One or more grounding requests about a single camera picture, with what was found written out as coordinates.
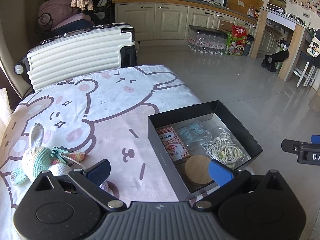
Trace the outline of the red playing cards box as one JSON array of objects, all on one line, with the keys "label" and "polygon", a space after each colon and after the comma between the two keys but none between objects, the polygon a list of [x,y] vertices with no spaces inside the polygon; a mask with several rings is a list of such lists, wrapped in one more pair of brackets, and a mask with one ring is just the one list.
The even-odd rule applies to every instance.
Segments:
[{"label": "red playing cards box", "polygon": [[191,154],[186,149],[173,127],[157,129],[157,134],[172,162],[176,165],[187,161]]}]

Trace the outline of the white ribbed suitcase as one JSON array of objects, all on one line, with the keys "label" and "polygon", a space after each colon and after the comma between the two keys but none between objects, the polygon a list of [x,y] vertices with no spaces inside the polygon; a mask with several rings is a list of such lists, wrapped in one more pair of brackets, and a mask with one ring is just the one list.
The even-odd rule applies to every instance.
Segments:
[{"label": "white ribbed suitcase", "polygon": [[96,25],[41,42],[14,67],[34,91],[77,76],[137,65],[135,29],[127,23]]}]

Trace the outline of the black storage box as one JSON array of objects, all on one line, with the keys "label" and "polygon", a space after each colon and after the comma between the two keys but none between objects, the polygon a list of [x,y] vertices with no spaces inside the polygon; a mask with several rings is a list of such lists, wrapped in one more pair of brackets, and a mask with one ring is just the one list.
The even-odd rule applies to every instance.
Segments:
[{"label": "black storage box", "polygon": [[209,176],[212,160],[238,170],[263,152],[221,101],[149,116],[148,139],[178,200],[203,197],[217,186]]}]

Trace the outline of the crocheted pastel bunny toy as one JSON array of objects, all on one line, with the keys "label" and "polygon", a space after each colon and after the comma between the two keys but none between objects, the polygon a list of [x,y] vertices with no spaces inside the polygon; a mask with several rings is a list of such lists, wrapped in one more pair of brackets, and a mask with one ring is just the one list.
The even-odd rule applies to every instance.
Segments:
[{"label": "crocheted pastel bunny toy", "polygon": [[21,185],[26,181],[33,182],[43,171],[50,171],[55,176],[65,176],[72,169],[72,165],[84,167],[81,162],[85,159],[84,152],[71,152],[73,161],[63,164],[51,156],[51,149],[43,146],[44,127],[36,123],[29,136],[29,148],[23,154],[19,167],[10,174],[12,185]]}]

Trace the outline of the red green snack carton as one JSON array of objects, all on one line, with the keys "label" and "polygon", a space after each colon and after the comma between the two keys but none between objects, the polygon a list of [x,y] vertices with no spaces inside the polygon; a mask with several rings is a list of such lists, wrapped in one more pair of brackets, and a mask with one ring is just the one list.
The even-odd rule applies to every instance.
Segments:
[{"label": "red green snack carton", "polygon": [[232,25],[231,31],[228,32],[225,54],[242,56],[247,41],[246,28]]}]

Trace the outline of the brown cardboard piece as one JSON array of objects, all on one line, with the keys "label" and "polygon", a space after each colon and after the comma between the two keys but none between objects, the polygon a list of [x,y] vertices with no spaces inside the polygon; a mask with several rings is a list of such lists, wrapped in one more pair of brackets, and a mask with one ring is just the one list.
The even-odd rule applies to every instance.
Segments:
[{"label": "brown cardboard piece", "polygon": [[228,21],[219,21],[219,29],[222,31],[232,32],[233,23]]}]

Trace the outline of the wooden white desk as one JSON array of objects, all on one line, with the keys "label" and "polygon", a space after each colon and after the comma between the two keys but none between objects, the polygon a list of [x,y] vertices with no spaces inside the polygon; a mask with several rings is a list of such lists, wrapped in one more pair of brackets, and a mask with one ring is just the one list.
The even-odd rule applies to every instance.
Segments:
[{"label": "wooden white desk", "polygon": [[278,73],[278,77],[284,82],[287,82],[291,79],[305,42],[312,39],[312,35],[305,25],[298,23],[294,19],[269,8],[260,7],[259,17],[254,33],[255,41],[253,42],[252,48],[249,52],[249,56],[253,59],[257,58],[267,20],[276,23],[286,32],[285,41],[289,42],[289,57],[284,60]]}]

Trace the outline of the pack of water bottles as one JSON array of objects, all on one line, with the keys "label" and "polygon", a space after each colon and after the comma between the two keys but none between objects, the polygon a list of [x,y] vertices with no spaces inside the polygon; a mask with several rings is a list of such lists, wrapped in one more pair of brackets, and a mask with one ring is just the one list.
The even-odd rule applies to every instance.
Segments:
[{"label": "pack of water bottles", "polygon": [[188,47],[201,54],[222,55],[227,45],[228,34],[220,29],[190,25]]}]

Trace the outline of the dark grey trash bin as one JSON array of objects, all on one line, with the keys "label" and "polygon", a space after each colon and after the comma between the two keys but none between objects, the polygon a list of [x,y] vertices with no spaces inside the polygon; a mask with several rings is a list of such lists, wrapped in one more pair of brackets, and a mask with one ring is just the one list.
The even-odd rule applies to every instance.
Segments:
[{"label": "dark grey trash bin", "polygon": [[249,55],[249,51],[251,49],[251,46],[254,42],[254,36],[251,34],[247,35],[247,39],[246,39],[246,44],[244,46],[244,51],[243,51],[243,56],[248,56]]}]

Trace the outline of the bag of beige cords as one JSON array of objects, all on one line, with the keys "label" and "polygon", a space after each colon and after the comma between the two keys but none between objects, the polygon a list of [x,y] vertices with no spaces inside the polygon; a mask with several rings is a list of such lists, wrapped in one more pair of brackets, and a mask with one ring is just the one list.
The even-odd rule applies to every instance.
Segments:
[{"label": "bag of beige cords", "polygon": [[205,153],[233,170],[251,160],[251,156],[226,127],[218,126],[212,130],[212,139],[203,144]]}]

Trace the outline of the cream kitchen cabinets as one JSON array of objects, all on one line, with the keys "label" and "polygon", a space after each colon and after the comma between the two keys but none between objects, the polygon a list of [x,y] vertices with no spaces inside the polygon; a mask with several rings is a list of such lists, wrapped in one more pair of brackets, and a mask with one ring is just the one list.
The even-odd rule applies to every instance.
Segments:
[{"label": "cream kitchen cabinets", "polygon": [[224,7],[195,0],[112,0],[116,22],[132,25],[142,44],[186,44],[191,25],[222,28],[226,23],[255,34],[257,20]]}]

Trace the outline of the round wooden lid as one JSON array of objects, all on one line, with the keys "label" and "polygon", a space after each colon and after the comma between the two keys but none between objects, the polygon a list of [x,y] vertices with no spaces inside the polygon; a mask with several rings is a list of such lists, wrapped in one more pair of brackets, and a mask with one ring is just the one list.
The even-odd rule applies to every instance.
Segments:
[{"label": "round wooden lid", "polygon": [[210,161],[204,155],[192,155],[188,158],[184,165],[184,172],[191,184],[202,186],[213,181],[208,170]]}]

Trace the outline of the white stool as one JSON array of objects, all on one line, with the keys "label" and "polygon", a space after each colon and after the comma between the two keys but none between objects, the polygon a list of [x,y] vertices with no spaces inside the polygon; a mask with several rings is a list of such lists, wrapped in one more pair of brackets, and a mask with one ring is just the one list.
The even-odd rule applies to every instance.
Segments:
[{"label": "white stool", "polygon": [[312,57],[307,53],[301,52],[299,59],[305,65],[300,68],[297,64],[293,70],[293,73],[298,77],[296,87],[300,85],[303,87],[312,86],[319,71],[319,57]]}]

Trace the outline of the cartoon bear bed sheet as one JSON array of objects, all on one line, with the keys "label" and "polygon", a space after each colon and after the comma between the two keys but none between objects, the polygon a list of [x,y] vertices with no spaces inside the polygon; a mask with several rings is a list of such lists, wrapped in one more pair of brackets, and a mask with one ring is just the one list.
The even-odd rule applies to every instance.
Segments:
[{"label": "cartoon bear bed sheet", "polygon": [[83,165],[111,163],[109,193],[131,201],[174,202],[177,197],[148,140],[148,117],[200,103],[165,66],[139,66],[75,77],[25,98],[1,140],[1,239],[18,239],[13,215],[31,185],[13,185],[11,172],[29,148],[35,124],[43,145],[84,152]]}]

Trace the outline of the green crochet keychain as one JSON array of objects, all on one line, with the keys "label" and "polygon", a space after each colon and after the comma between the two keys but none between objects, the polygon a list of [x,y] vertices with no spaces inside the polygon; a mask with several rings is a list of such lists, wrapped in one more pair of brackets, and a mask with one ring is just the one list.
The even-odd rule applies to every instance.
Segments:
[{"label": "green crochet keychain", "polygon": [[51,156],[53,158],[58,159],[60,163],[67,164],[73,161],[73,159],[70,156],[71,152],[69,152],[66,148],[58,148],[53,146],[51,151]]}]

